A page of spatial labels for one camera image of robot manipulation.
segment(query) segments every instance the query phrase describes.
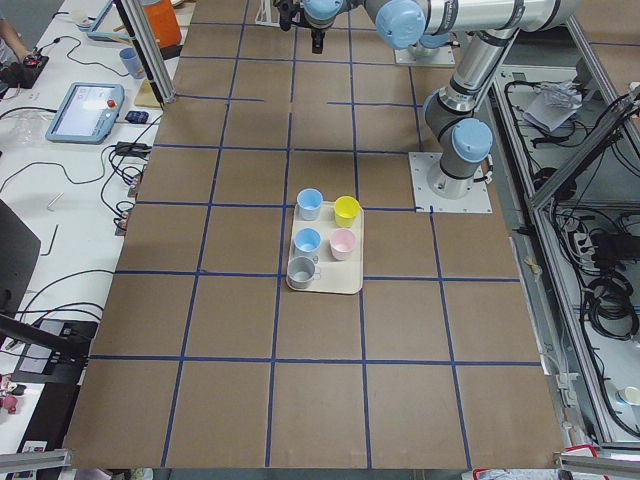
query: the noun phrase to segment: person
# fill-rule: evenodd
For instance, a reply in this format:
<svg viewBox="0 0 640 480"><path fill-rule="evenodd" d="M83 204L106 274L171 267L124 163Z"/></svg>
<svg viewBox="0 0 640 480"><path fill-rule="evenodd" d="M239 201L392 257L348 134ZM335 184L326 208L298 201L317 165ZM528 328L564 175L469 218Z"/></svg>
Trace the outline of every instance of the person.
<svg viewBox="0 0 640 480"><path fill-rule="evenodd" d="M0 63L22 63L31 52L25 47L13 25L0 10Z"/></svg>

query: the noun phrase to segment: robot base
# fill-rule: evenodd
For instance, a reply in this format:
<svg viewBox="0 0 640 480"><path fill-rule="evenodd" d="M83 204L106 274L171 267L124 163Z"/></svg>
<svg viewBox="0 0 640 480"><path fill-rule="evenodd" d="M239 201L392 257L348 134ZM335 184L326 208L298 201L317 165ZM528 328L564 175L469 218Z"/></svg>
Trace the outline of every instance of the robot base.
<svg viewBox="0 0 640 480"><path fill-rule="evenodd" d="M485 182L473 183L467 195L456 200L443 198L431 189L427 174L431 166L440 161L441 155L439 152L409 153L416 211L429 213L433 209L434 212L444 213L492 213ZM483 176L480 168L476 176Z"/></svg>
<svg viewBox="0 0 640 480"><path fill-rule="evenodd" d="M440 47L425 55L414 54L414 48L394 50L396 65L416 67L452 67L456 64L451 47Z"/></svg>

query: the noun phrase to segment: robotic arm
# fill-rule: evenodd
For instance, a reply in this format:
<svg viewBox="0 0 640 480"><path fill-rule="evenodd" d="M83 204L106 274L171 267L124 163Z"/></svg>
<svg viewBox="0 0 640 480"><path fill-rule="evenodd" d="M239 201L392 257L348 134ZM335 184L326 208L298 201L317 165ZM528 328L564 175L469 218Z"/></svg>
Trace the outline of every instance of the robotic arm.
<svg viewBox="0 0 640 480"><path fill-rule="evenodd" d="M378 35L392 48L429 44L435 36L474 31L464 58L448 85L424 103L427 125L443 155L429 172L432 189L445 198L466 194L480 162L489 153L493 135L470 118L483 92L520 29L533 32L555 27L569 18L582 0L273 0L280 26L312 30L314 53L322 52L324 32L336 16L363 6ZM299 23L294 18L299 14Z"/></svg>

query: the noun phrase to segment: tray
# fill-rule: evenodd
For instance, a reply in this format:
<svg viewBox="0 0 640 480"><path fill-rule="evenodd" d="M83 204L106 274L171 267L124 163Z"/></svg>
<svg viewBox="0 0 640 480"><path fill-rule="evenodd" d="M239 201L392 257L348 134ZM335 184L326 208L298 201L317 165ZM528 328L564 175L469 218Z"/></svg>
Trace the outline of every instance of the tray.
<svg viewBox="0 0 640 480"><path fill-rule="evenodd" d="M289 260L295 256L293 238L303 228L315 228L322 237L322 243L318 249L318 262L316 264L316 277L309 288L299 289L287 285L292 290L300 292L324 292L353 295L362 289L362 259L364 244L364 211L356 218L351 231L356 235L356 248L347 260L338 261L331 255L329 238L338 230L333 214L334 202L322 202L320 215L316 220L303 220L296 205L293 216L293 228L291 229L291 246L289 247Z"/></svg>

